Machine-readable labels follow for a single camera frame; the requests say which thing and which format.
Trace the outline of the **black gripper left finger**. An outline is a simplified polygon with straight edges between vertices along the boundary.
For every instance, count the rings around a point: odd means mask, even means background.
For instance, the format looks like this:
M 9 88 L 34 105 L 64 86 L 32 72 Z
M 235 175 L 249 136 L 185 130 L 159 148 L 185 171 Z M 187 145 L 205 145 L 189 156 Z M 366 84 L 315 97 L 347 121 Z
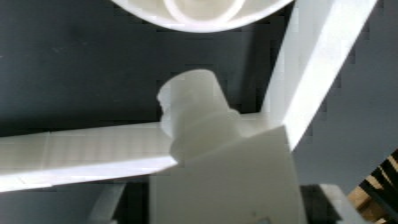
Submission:
M 118 183 L 105 187 L 86 224 L 150 224 L 150 184 Z

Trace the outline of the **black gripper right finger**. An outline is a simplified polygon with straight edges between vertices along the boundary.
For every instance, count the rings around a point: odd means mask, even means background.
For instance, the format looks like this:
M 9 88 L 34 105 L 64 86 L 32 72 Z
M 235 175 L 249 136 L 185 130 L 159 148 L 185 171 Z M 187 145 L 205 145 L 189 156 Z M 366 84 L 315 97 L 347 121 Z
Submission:
M 372 224 L 334 184 L 301 186 L 308 224 Z

